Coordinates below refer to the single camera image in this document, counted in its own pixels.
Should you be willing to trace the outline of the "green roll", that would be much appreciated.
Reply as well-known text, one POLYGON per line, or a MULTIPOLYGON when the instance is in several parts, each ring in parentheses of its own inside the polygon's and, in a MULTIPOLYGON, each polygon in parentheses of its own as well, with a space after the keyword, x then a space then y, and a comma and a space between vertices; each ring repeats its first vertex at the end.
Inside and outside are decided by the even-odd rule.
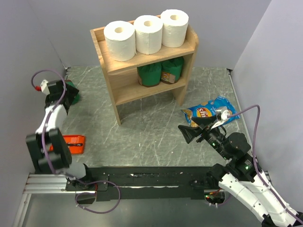
POLYGON ((161 63, 152 63, 137 67, 138 81, 141 86, 154 87, 159 85, 161 77, 161 63))
POLYGON ((161 62, 161 77, 160 80, 163 83, 174 84, 181 75, 184 64, 183 57, 177 57, 161 62))
POLYGON ((80 100, 79 90, 71 80, 65 80, 65 83, 67 86, 68 98, 71 102, 71 105, 74 105, 80 100))

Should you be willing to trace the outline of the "white paper towel roll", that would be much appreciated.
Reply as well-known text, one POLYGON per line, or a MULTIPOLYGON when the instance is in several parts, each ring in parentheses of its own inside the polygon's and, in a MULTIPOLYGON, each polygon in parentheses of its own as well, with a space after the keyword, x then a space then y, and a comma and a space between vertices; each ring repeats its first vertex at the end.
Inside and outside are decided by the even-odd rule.
POLYGON ((150 55, 162 46, 163 22, 157 16, 142 15, 133 23, 135 27, 136 50, 150 55))

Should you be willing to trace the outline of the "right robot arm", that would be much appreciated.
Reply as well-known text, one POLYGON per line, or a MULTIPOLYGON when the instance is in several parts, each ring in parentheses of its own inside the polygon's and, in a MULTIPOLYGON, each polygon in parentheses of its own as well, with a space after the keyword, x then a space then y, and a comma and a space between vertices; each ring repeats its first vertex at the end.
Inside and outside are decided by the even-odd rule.
POLYGON ((179 125, 187 143, 207 141, 228 163, 215 164, 201 180, 201 185, 224 189, 261 222, 263 227, 297 227, 303 223, 302 212, 292 209, 277 193, 265 172, 248 154, 250 144, 243 133, 228 137, 220 132, 229 116, 194 117, 196 127, 179 125))

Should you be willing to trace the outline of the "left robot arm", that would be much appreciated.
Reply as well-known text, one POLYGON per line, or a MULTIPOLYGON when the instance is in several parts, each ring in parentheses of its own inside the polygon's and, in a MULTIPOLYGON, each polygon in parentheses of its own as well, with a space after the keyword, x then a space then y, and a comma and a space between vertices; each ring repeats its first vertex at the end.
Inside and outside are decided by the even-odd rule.
POLYGON ((36 90, 46 94, 45 116, 33 134, 26 136, 26 145, 37 174, 63 174, 83 190, 89 190, 94 178, 86 164, 72 161, 62 133, 62 124, 79 90, 62 80, 43 80, 36 90))

